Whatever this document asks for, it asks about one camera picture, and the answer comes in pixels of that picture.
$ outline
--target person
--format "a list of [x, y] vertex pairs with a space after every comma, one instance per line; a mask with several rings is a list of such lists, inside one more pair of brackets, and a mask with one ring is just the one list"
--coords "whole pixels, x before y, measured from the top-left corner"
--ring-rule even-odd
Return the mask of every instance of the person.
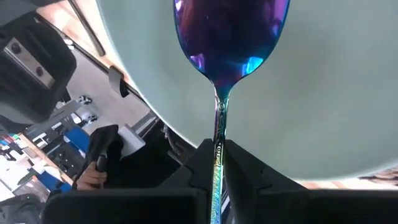
[[[90, 135], [86, 162], [75, 177], [72, 189], [157, 187], [180, 167], [167, 154], [170, 146], [164, 136], [160, 136], [162, 133], [147, 139], [143, 148], [122, 158], [124, 144], [117, 131], [117, 125], [107, 126]], [[101, 173], [96, 170], [96, 160], [104, 150], [107, 155], [106, 172]]]

